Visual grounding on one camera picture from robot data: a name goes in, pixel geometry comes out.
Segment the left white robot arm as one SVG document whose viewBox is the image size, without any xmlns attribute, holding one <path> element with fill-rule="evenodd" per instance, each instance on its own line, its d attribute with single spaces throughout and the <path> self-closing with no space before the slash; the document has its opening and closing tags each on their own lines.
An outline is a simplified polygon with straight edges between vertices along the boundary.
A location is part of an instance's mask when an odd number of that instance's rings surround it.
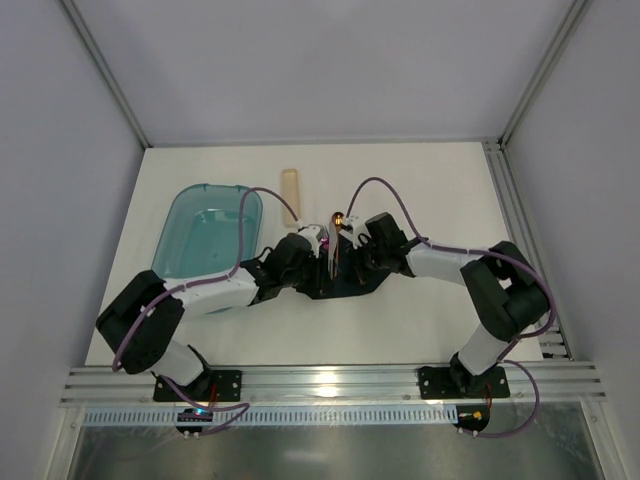
<svg viewBox="0 0 640 480">
<path fill-rule="evenodd" d="M 205 314 L 249 307 L 304 283 L 320 264 L 323 228 L 310 225 L 282 238 L 264 259 L 241 262 L 216 277 L 162 279 L 138 273 L 96 320 L 114 353 L 111 369 L 129 375 L 149 371 L 180 387 L 208 368 L 192 347 L 173 339 L 179 324 Z"/>
</svg>

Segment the black paper napkin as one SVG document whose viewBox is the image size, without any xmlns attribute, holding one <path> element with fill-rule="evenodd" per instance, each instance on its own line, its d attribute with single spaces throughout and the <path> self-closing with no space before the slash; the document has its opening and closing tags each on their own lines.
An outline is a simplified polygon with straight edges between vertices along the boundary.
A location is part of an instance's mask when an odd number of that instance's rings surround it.
<svg viewBox="0 0 640 480">
<path fill-rule="evenodd" d="M 303 281 L 294 290 L 313 300 L 349 298 L 373 293 L 391 275 L 389 269 L 371 268 L 364 257 L 355 250 L 339 252 L 337 273 L 330 277 L 329 254 L 322 251 L 318 259 L 313 258 Z"/>
</svg>

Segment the iridescent fork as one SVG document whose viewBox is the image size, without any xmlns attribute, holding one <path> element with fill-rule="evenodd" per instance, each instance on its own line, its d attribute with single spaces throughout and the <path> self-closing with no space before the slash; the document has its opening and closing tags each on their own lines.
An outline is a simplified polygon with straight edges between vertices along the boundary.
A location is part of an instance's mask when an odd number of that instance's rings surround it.
<svg viewBox="0 0 640 480">
<path fill-rule="evenodd" d="M 323 242 L 323 248 L 327 254 L 327 269 L 329 278 L 334 279 L 339 273 L 339 241 L 332 241 L 331 239 L 325 239 Z"/>
</svg>

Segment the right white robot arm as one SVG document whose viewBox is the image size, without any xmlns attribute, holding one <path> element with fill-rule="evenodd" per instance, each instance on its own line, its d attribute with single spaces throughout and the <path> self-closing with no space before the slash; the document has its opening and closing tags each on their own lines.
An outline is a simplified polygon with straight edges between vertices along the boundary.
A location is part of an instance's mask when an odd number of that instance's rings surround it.
<svg viewBox="0 0 640 480">
<path fill-rule="evenodd" d="M 366 221 L 347 217 L 341 235 L 351 272 L 362 283 L 394 273 L 457 284 L 469 294 L 479 325 L 447 366 L 418 369 L 422 398 L 508 397 L 500 361 L 552 310 L 548 288 L 513 243 L 476 252 L 433 245 L 408 239 L 388 213 Z"/>
</svg>

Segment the beige cutlery case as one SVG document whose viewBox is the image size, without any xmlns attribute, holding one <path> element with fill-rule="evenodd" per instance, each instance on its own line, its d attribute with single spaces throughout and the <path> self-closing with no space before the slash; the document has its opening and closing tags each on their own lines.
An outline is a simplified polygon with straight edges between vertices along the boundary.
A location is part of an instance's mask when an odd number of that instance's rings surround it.
<svg viewBox="0 0 640 480">
<path fill-rule="evenodd" d="M 280 176 L 280 195 L 286 205 L 283 207 L 283 222 L 288 228 L 297 228 L 302 219 L 302 197 L 299 173 L 295 168 L 284 169 Z"/>
</svg>

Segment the copper spoon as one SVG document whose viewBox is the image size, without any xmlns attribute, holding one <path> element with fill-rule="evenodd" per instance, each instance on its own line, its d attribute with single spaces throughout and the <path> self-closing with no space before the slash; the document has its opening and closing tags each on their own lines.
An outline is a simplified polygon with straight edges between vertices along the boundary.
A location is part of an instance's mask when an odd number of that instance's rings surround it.
<svg viewBox="0 0 640 480">
<path fill-rule="evenodd" d="M 340 241 L 340 232 L 343 228 L 343 220 L 344 220 L 344 214 L 342 212 L 335 212 L 332 216 L 331 216 L 331 221 L 334 221 L 336 223 L 336 225 L 338 226 L 338 232 L 339 232 L 339 241 Z"/>
</svg>

